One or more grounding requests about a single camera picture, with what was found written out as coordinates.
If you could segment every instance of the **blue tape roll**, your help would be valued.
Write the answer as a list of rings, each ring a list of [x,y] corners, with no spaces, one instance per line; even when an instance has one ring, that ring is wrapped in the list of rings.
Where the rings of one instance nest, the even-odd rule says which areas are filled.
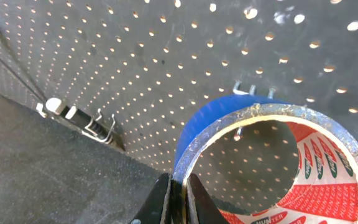
[[[269,99],[265,96],[228,95],[213,100],[198,110],[189,122],[187,122],[181,132],[175,153],[174,170],[186,148],[206,127],[227,114],[252,106],[255,103],[266,104],[284,102]]]

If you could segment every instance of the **inner cardboard tube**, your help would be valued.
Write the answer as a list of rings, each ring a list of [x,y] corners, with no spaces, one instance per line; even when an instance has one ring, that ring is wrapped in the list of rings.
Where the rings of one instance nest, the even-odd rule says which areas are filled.
[[[186,180],[200,154],[224,134],[259,121],[285,122],[295,136],[299,169],[275,206],[251,215],[221,211],[229,223],[358,223],[358,142],[333,119],[309,108],[254,104],[205,128],[183,152],[173,173],[185,204]]]

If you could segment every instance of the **perforated metal panel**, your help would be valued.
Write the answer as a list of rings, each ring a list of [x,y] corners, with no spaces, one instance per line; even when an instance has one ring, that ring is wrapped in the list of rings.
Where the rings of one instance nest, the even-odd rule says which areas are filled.
[[[114,113],[125,153],[160,171],[172,170],[191,115],[236,80],[261,95],[273,87],[358,140],[358,1],[0,0],[0,26],[47,98]],[[6,50],[0,43],[0,57],[28,82]],[[0,93],[37,103],[1,66]],[[195,170],[211,195],[247,211],[283,197],[298,161],[285,127],[256,125],[240,142],[233,133],[219,140]]]

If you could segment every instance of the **gray floor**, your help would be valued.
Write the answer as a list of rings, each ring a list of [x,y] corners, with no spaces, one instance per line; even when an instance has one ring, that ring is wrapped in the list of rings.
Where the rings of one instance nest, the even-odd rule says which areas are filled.
[[[127,223],[159,175],[0,96],[0,223]]]

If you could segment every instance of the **tape roll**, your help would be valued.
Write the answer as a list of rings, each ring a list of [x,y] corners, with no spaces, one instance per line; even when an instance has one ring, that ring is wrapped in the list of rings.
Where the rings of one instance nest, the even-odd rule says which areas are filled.
[[[285,122],[299,150],[298,175],[275,206],[251,215],[221,211],[229,223],[358,223],[358,142],[333,119],[263,96],[229,95],[202,107],[184,127],[175,153],[174,201],[185,223],[186,180],[201,152],[224,134],[259,121]]]

